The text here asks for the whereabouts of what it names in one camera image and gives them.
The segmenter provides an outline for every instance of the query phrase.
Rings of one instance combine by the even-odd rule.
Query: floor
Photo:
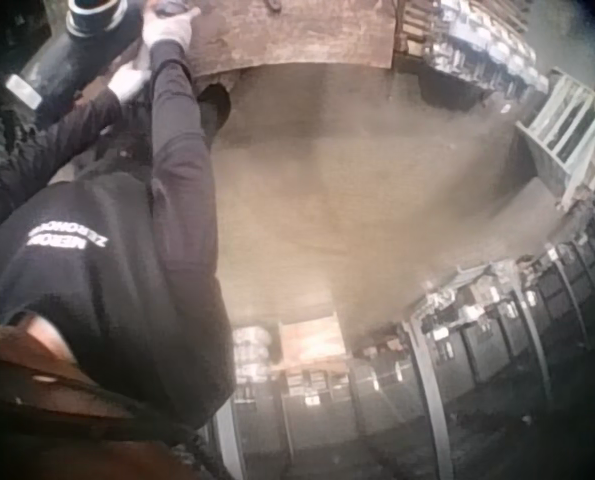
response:
[[[535,6],[541,67],[594,83],[595,44],[552,6]],[[234,325],[337,311],[355,344],[456,265],[537,251],[560,222],[503,99],[407,65],[263,67],[232,96],[213,160]]]

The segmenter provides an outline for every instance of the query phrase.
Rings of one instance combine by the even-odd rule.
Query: wooden board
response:
[[[279,63],[353,63],[390,68],[392,0],[206,0],[193,22],[194,75]]]

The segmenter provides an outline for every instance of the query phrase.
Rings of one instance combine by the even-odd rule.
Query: hand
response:
[[[193,35],[190,22],[200,14],[201,10],[195,7],[180,15],[159,18],[152,10],[148,9],[144,13],[144,29],[142,31],[144,44],[150,49],[157,42],[172,40],[181,45],[184,51],[187,51]]]
[[[119,67],[110,79],[108,88],[117,95],[119,103],[124,104],[139,93],[149,78],[150,70],[137,70],[133,62],[129,62]]]

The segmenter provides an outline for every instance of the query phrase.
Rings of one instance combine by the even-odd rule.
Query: metal post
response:
[[[584,258],[583,253],[581,253],[579,245],[577,245],[575,242],[571,243],[573,245],[573,250],[575,251],[575,256],[577,257],[577,260],[579,261],[579,263],[581,263],[581,266],[584,267],[584,272],[586,273],[586,277],[588,277],[588,282],[590,283],[590,286],[593,290],[595,290],[595,280],[593,279],[593,276],[590,274],[590,267],[588,266],[588,262]]]
[[[281,415],[284,419],[284,428],[286,430],[286,440],[288,441],[288,456],[290,464],[292,465],[295,461],[295,448],[293,447],[293,438],[290,431],[290,419],[288,413],[286,413],[286,403],[284,402],[284,394],[279,392],[279,402],[281,403]]]
[[[577,302],[577,298],[575,297],[575,292],[573,291],[573,286],[568,281],[568,276],[566,275],[566,271],[564,270],[564,266],[561,263],[559,258],[555,258],[553,260],[553,265],[555,265],[555,269],[559,274],[559,279],[561,283],[564,284],[564,290],[568,294],[568,300],[570,300],[573,309],[575,310],[575,316],[577,317],[577,323],[579,324],[579,329],[581,331],[582,341],[586,348],[590,347],[590,343],[588,343],[588,332],[586,331],[586,324],[584,323],[584,317],[581,314],[581,309],[579,308],[579,303]]]
[[[348,389],[350,391],[350,404],[353,408],[355,417],[355,426],[360,438],[366,437],[366,418],[364,417],[364,410],[361,408],[361,399],[359,398],[359,391],[357,390],[357,373],[353,368],[348,376]]]
[[[439,393],[439,385],[435,375],[435,368],[430,356],[426,337],[421,331],[421,320],[402,322],[403,331],[408,335],[413,353],[413,363],[421,381],[422,393],[425,400],[426,411],[430,419],[437,462],[437,475],[439,480],[453,480],[455,473],[450,453],[450,439],[448,438],[448,425],[444,404]]]
[[[273,401],[275,404],[275,409],[277,413],[279,413],[279,425],[281,430],[282,439],[284,441],[284,448],[287,450],[288,453],[288,465],[292,465],[293,462],[293,449],[292,443],[290,440],[290,434],[288,431],[288,419],[286,418],[286,414],[284,413],[284,394],[282,393],[280,381],[285,381],[285,377],[282,375],[278,380],[271,380],[272,382],[272,389],[273,389]]]
[[[521,291],[518,282],[512,283],[513,289],[510,292],[510,295],[513,302],[517,306],[519,315],[522,319],[522,322],[524,323],[524,327],[528,332],[528,339],[530,340],[533,353],[535,354],[535,357],[537,357],[539,372],[541,373],[542,387],[544,389],[546,403],[548,405],[548,408],[550,409],[553,406],[553,392],[550,384],[550,372],[548,371],[548,364],[546,363],[544,347],[541,344],[539,331],[537,330],[537,326],[535,325],[535,319],[533,318],[533,314],[528,308],[528,304],[526,303],[526,299],[524,298],[524,293]]]
[[[246,480],[244,456],[241,450],[233,397],[230,397],[215,414],[219,451],[224,465],[236,480]]]

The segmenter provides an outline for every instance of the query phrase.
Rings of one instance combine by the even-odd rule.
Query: metal bar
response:
[[[533,353],[537,358],[537,364],[539,365],[539,373],[541,374],[541,383],[544,390],[544,396],[546,397],[546,404],[549,409],[553,407],[553,390],[550,383],[550,372],[548,371],[548,363],[546,363],[546,355],[544,354],[544,347],[541,344],[541,338],[539,337],[539,331],[535,325],[535,319],[533,314],[528,308],[524,293],[521,291],[518,281],[513,281],[513,289],[510,292],[511,298],[521,317],[524,327],[528,332],[528,339],[530,341]]]
[[[284,418],[284,427],[286,428],[286,440],[288,440],[288,455],[290,456],[290,464],[295,461],[295,448],[293,447],[292,434],[290,432],[290,419],[286,413],[286,403],[284,402],[284,394],[280,392],[279,400],[281,402],[281,414]]]
[[[584,90],[579,88],[579,86],[575,87],[575,93],[573,93],[572,98],[570,99],[570,101],[568,102],[568,105],[566,106],[566,109],[559,116],[559,118],[555,122],[555,125],[553,125],[548,132],[545,132],[546,135],[543,140],[543,142],[545,144],[550,143],[550,141],[553,139],[555,134],[557,134],[557,132],[559,132],[559,129],[561,128],[562,124],[564,123],[564,120],[566,120],[568,118],[568,115],[570,115],[570,112],[573,110],[573,108],[575,108],[575,106],[577,105],[583,92],[584,92]],[[542,134],[544,134],[543,130],[538,132],[539,136],[542,136]]]
[[[564,147],[564,145],[566,144],[566,142],[568,141],[570,136],[573,134],[573,132],[575,131],[575,129],[581,122],[581,119],[584,118],[584,115],[586,115],[586,112],[588,111],[588,109],[590,108],[590,105],[592,103],[593,103],[593,97],[589,95],[588,98],[586,99],[586,101],[584,102],[584,104],[582,105],[582,107],[579,109],[579,111],[575,115],[575,119],[573,120],[573,122],[566,129],[566,133],[561,136],[561,138],[557,142],[557,145],[555,145],[555,148],[552,149],[553,153],[555,155],[557,155],[557,157],[559,157],[559,151]]]
[[[588,262],[584,258],[583,253],[581,253],[579,245],[577,245],[575,242],[571,243],[573,244],[573,250],[575,251],[575,256],[577,257],[577,260],[579,261],[579,263],[581,263],[581,266],[584,267],[584,272],[586,274],[586,277],[588,277],[588,282],[590,283],[590,286],[593,290],[595,290],[595,280],[593,279],[593,276],[590,274],[590,266],[588,265]]]
[[[246,468],[233,404],[233,397],[230,397],[215,414],[217,439],[222,461],[230,474],[237,480],[245,480]]]
[[[592,157],[595,150],[595,146],[589,145],[590,140],[593,137],[595,138],[595,118],[593,119],[593,122],[590,124],[590,126],[586,129],[584,136],[581,138],[579,143],[575,146],[575,149],[566,160],[566,166],[568,167],[566,171],[570,172],[571,175],[573,171],[577,170],[578,168],[583,168],[584,165],[588,164],[590,161],[590,158]]]
[[[588,343],[588,332],[586,331],[586,324],[584,323],[584,317],[581,314],[581,309],[579,308],[579,302],[577,302],[577,297],[575,297],[575,292],[573,291],[573,286],[568,281],[568,276],[566,276],[566,271],[564,270],[564,266],[561,264],[561,260],[556,258],[553,260],[553,265],[555,265],[555,269],[559,274],[559,279],[564,284],[564,289],[566,290],[566,294],[568,295],[568,300],[570,300],[570,304],[573,306],[575,310],[575,316],[577,317],[577,323],[579,324],[579,330],[581,331],[582,341],[586,348],[590,347],[590,343]]]
[[[426,343],[426,337],[421,331],[421,320],[402,322],[401,325],[403,331],[407,334],[412,349],[413,364],[421,382],[425,407],[430,419],[435,461],[437,462],[437,476],[439,480],[453,480],[455,472],[450,452],[446,413],[444,412],[444,404],[439,393],[437,376],[435,375],[435,368]]]
[[[364,417],[364,410],[361,408],[361,399],[357,390],[357,374],[354,369],[348,376],[348,389],[350,391],[350,404],[355,417],[357,433],[359,437],[363,438],[366,436],[366,417]]]
[[[272,392],[273,392],[273,402],[275,404],[276,411],[279,413],[278,416],[281,417],[280,419],[278,419],[279,420],[278,423],[279,423],[280,433],[282,435],[282,439],[284,442],[283,447],[286,449],[286,451],[288,453],[288,464],[292,465],[293,450],[292,450],[292,444],[291,444],[291,440],[290,440],[290,436],[289,436],[289,432],[288,432],[288,425],[286,425],[287,419],[286,419],[286,415],[284,413],[284,401],[283,401],[283,394],[281,392],[280,379],[271,380]]]
[[[537,117],[535,120],[533,120],[533,123],[531,123],[528,127],[532,135],[539,138],[539,133],[545,128],[548,120],[550,120],[550,117],[552,117],[557,110],[559,102],[562,100],[560,97],[565,96],[564,90],[568,87],[570,87],[568,77],[562,75],[559,78],[559,81],[555,84],[550,98],[546,101],[546,105],[544,105],[544,107],[541,109],[541,112],[537,114]]]

